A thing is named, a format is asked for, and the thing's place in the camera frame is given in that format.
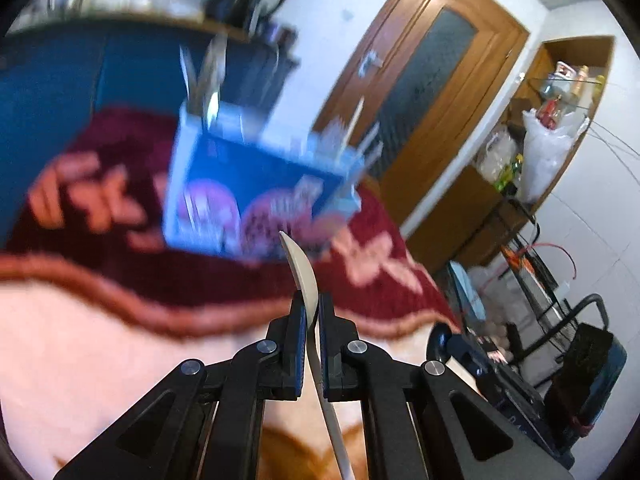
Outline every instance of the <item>bed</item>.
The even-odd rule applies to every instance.
[[[33,183],[0,256],[2,414],[34,480],[52,478],[178,362],[229,359],[289,310],[286,263],[164,245],[175,127],[174,117],[130,108],[95,114]],[[458,322],[380,202],[365,187],[359,193],[362,211],[314,262],[319,288],[364,340],[420,364],[433,323],[457,331]],[[360,407],[337,411],[365,479]],[[339,478],[311,385],[296,403],[268,402],[259,477]]]

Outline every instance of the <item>door handle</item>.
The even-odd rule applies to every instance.
[[[360,78],[365,77],[371,66],[382,68],[383,65],[384,61],[380,58],[378,53],[375,50],[369,50],[360,62],[358,76],[360,76]]]

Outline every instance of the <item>red blanket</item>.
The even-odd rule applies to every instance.
[[[176,119],[112,108],[94,115],[33,184],[0,256],[0,279],[46,280],[156,332],[242,330],[289,310],[286,263],[255,264],[169,250],[160,221]],[[314,264],[319,288],[370,336],[396,337],[444,320],[444,297],[408,254],[380,202]]]

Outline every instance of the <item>metal screw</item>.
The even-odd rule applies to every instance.
[[[185,375],[195,375],[200,371],[200,363],[189,359],[180,365],[180,371]]]
[[[429,361],[424,364],[424,369],[429,375],[442,375],[444,373],[444,364],[440,361]]]
[[[364,352],[367,351],[367,344],[364,341],[356,339],[355,341],[351,341],[347,345],[347,349],[349,350],[349,352],[352,352],[354,354],[364,354]]]
[[[261,352],[263,354],[270,354],[272,352],[275,352],[276,348],[278,347],[275,341],[272,341],[271,339],[263,339],[262,341],[258,341],[258,344],[256,346],[258,347],[258,352]]]

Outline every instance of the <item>cable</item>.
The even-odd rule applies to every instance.
[[[540,226],[538,225],[538,217],[535,215],[532,215],[532,218],[533,218],[533,233],[531,234],[531,240],[529,240],[529,243],[527,245],[533,245],[538,241],[538,238],[540,238]]]
[[[612,134],[604,126],[601,126],[600,124],[598,124],[598,126],[601,127],[603,130],[606,130],[607,132],[609,132],[612,136],[614,136],[616,139],[618,139],[620,142],[622,142],[625,146],[628,146],[633,152],[637,153],[636,150],[634,150],[631,146],[629,146],[624,140],[622,140],[618,136]],[[609,151],[611,153],[613,153],[613,155],[617,158],[617,160],[620,161],[620,164],[622,164],[625,167],[625,169],[628,171],[629,175],[631,175],[633,180],[636,181],[636,184],[638,184],[638,187],[640,187],[640,180],[638,179],[638,177],[636,177],[636,174],[631,170],[631,168],[626,164],[626,162],[624,160],[622,160],[622,157],[620,157],[620,155],[616,152],[616,150],[613,149],[613,146],[611,146],[606,140],[604,140],[602,138],[602,136],[598,132],[596,132],[593,129],[591,129],[591,131],[593,131],[593,133],[597,136],[597,138],[599,138],[602,142],[604,142],[605,146],[607,148],[609,148]]]
[[[622,146],[615,146],[610,144],[608,141],[606,141],[605,139],[602,138],[602,136],[600,136],[598,133],[596,133],[595,131],[593,133],[590,133],[589,131],[587,131],[586,133],[588,136],[593,137],[593,139],[599,140],[600,142],[602,142],[603,144],[606,144],[607,146],[616,148],[617,150],[620,150],[622,153],[626,153],[629,156],[632,156],[635,160],[640,160],[640,155],[636,155],[636,151],[635,150],[625,150]]]
[[[597,123],[596,121],[591,121],[591,124],[595,124],[596,126],[602,128],[604,131],[606,131],[611,137],[619,140],[620,142],[622,142],[622,144],[624,144],[626,147],[628,147],[632,152],[634,152],[638,157],[640,157],[640,153],[636,152],[636,150],[630,145],[627,144],[624,140],[622,140],[620,137],[618,137],[615,133],[613,133],[611,130],[605,128],[604,126],[602,126],[602,124]],[[602,140],[603,142],[607,142],[606,140],[604,140],[603,138],[599,137],[600,140]]]
[[[575,280],[578,277],[578,269],[577,269],[577,266],[575,265],[574,258],[571,256],[571,254],[569,254],[569,251],[567,251],[564,247],[562,247],[560,245],[557,245],[557,244],[552,244],[552,243],[548,243],[548,242],[542,242],[542,243],[537,243],[537,244],[529,244],[529,245],[521,248],[520,250],[516,251],[514,253],[513,257],[514,258],[519,258],[524,253],[526,253],[529,249],[536,248],[536,247],[554,247],[556,249],[560,249],[564,254],[567,255],[569,260],[571,260],[572,266],[574,266],[574,277],[573,277],[573,279]],[[490,277],[488,280],[486,280],[484,282],[484,285],[482,285],[482,287],[478,290],[478,295],[482,294],[486,290],[486,288],[489,285],[489,283],[491,283],[495,278],[500,276],[505,270],[508,270],[508,269],[511,269],[511,266],[510,266],[510,264],[508,262],[504,266],[500,266],[498,271],[496,273],[494,273],[494,275],[492,277]]]

